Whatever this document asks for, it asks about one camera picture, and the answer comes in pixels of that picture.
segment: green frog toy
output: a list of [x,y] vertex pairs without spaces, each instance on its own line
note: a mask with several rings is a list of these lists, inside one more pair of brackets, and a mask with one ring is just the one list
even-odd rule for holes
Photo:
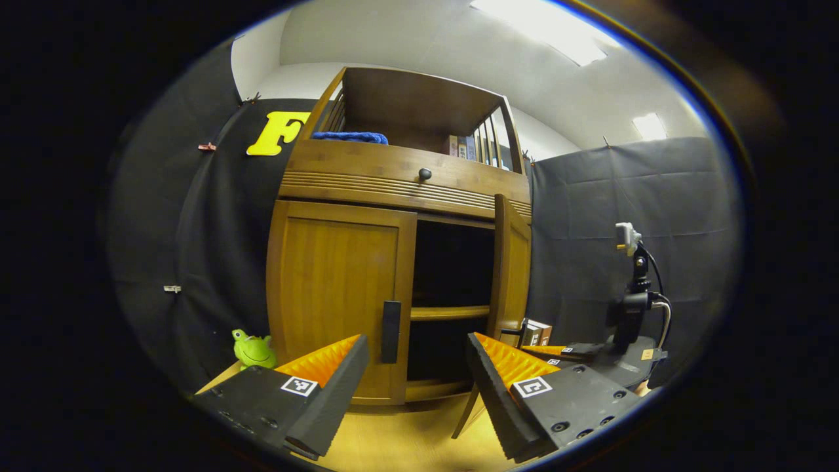
[[277,356],[271,349],[271,337],[262,339],[258,336],[248,336],[241,329],[233,330],[233,353],[242,361],[242,368],[245,370],[251,365],[261,365],[268,369],[277,367]]

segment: cabinet shelf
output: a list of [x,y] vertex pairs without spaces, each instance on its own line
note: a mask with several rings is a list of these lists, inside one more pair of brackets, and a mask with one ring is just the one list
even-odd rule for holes
[[489,305],[472,307],[412,307],[411,321],[448,321],[489,315]]
[[405,386],[405,401],[422,401],[446,398],[469,393],[471,380],[408,380]]

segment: orange foam pad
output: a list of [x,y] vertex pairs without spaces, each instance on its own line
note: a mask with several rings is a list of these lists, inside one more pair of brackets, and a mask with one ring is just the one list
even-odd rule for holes
[[495,365],[495,370],[498,371],[498,375],[501,376],[501,381],[508,391],[514,382],[532,379],[560,370],[559,367],[546,364],[542,359],[506,345],[501,341],[480,333],[475,333],[475,336],[481,342],[483,349],[487,351],[489,359]]
[[522,350],[533,351],[535,353],[562,355],[562,349],[566,346],[522,346]]
[[347,353],[350,352],[352,345],[356,343],[360,336],[361,334],[356,334],[337,343],[332,343],[303,357],[292,360],[288,364],[280,365],[274,370],[286,375],[315,380],[320,385],[320,388],[324,388],[326,382],[329,381],[332,374],[341,365]]

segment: drawer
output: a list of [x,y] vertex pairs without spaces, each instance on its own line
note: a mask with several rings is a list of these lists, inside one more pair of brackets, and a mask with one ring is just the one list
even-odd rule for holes
[[[420,169],[431,170],[421,181]],[[494,198],[506,196],[530,221],[527,176],[422,149],[302,139],[294,145],[280,197],[372,203],[494,218]]]

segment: black curtain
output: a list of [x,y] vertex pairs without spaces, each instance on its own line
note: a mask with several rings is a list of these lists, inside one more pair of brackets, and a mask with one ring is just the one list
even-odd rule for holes
[[[235,362],[233,329],[268,334],[265,252],[293,144],[276,156],[245,149],[269,112],[316,103],[240,103],[231,48],[227,41],[201,57],[125,130],[99,219],[122,315],[182,391]],[[215,152],[198,149],[209,142]]]
[[195,391],[236,362],[233,329],[265,336],[265,257],[274,202],[294,141],[273,156],[247,155],[271,112],[310,112],[309,99],[246,102],[195,174],[176,236],[182,292],[161,320],[180,362],[178,385]]
[[[673,303],[670,357],[649,385],[668,380],[720,320],[740,269],[743,209],[727,157],[709,139],[676,138],[575,152],[531,170],[528,317],[554,326],[554,345],[605,341],[607,304],[633,274],[614,227],[630,222]],[[649,279],[658,291],[652,266]],[[648,312],[641,335],[658,340],[662,318]]]

